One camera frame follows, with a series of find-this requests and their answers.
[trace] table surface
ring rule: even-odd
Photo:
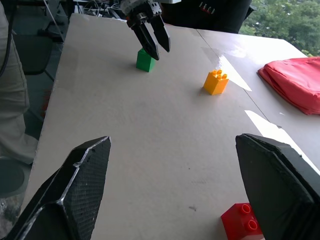
[[[253,116],[282,126],[317,159],[318,116],[299,112],[256,74],[302,53],[279,39],[167,28],[171,52],[160,48],[147,73],[135,68],[141,46],[125,22],[72,15],[23,208],[72,148],[111,136],[92,240],[226,240],[220,215],[248,201],[235,137],[263,134]],[[218,68],[230,82],[211,96],[202,86]]]

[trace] red lego block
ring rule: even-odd
[[[228,240],[261,240],[264,235],[249,203],[236,203],[221,216]]]

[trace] orange lego block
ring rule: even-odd
[[[222,75],[219,69],[209,72],[204,82],[203,88],[211,95],[222,94],[227,86],[229,79],[227,74]]]

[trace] red fabric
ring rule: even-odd
[[[272,61],[258,74],[303,113],[320,114],[320,57]]]

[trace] green tree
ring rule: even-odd
[[[241,34],[284,39],[308,56],[320,55],[319,0],[253,0]]]

